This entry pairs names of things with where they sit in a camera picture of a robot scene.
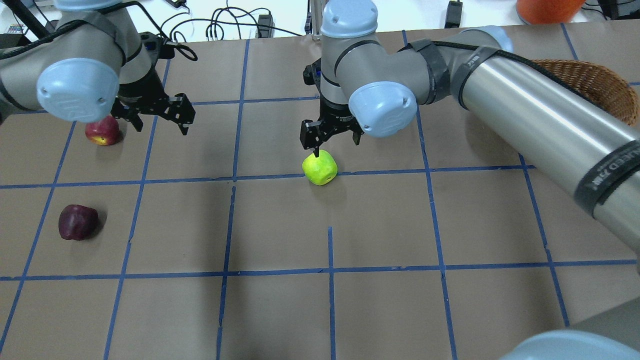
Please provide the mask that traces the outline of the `green apple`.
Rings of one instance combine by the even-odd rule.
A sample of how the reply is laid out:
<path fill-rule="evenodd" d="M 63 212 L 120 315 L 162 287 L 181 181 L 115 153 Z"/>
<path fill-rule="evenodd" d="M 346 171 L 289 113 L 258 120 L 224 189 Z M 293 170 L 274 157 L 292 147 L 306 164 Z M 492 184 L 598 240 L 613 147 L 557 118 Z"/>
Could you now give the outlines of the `green apple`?
<path fill-rule="evenodd" d="M 326 185 L 338 175 L 338 164 L 324 149 L 318 151 L 318 156 L 311 153 L 302 161 L 301 166 L 307 180 L 317 186 Z"/>

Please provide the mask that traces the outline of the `woven wicker basket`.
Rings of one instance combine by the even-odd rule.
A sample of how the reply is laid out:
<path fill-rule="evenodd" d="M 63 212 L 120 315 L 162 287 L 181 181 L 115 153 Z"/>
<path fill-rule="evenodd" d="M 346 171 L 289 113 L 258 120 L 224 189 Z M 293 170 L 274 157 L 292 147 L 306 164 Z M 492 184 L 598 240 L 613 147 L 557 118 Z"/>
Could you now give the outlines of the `woven wicker basket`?
<path fill-rule="evenodd" d="M 639 119 L 638 94 L 615 71 L 580 60 L 535 59 L 533 62 L 626 125 L 636 125 Z"/>

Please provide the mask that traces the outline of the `red yellow apple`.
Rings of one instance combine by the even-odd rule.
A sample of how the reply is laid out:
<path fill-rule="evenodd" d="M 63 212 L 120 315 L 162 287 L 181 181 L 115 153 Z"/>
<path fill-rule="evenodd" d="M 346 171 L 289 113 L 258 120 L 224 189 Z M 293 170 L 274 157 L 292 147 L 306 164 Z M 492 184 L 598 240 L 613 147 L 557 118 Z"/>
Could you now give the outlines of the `red yellow apple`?
<path fill-rule="evenodd" d="M 119 123 L 112 115 L 107 115 L 99 121 L 87 123 L 84 134 L 91 143 L 99 146 L 115 145 L 122 137 Z"/>

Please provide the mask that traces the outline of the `dark red apple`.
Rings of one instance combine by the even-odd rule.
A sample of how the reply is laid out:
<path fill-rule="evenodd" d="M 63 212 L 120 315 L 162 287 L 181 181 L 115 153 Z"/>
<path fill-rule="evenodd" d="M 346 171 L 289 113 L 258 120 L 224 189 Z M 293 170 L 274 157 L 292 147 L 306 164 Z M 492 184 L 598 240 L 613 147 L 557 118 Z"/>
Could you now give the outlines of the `dark red apple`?
<path fill-rule="evenodd" d="M 64 240 L 82 241 L 92 237 L 99 227 L 99 213 L 93 207 L 70 204 L 58 218 L 58 233 Z"/>

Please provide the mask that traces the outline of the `black power adapter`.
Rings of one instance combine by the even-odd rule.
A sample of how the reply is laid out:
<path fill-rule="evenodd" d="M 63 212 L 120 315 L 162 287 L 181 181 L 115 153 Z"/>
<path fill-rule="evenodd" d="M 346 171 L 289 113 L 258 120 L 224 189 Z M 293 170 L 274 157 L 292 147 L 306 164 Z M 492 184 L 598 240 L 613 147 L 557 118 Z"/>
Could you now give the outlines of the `black power adapter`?
<path fill-rule="evenodd" d="M 444 28 L 459 28 L 462 22 L 463 2 L 449 0 L 446 6 Z"/>

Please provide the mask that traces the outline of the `orange bucket with grey lid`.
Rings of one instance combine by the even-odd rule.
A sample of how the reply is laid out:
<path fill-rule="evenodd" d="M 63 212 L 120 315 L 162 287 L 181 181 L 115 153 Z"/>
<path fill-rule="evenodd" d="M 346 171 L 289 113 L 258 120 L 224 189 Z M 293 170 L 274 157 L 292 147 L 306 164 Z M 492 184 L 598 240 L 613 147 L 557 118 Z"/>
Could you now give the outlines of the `orange bucket with grey lid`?
<path fill-rule="evenodd" d="M 585 0 L 517 0 L 515 9 L 519 18 L 526 24 L 560 24 L 569 23 L 585 2 Z"/>

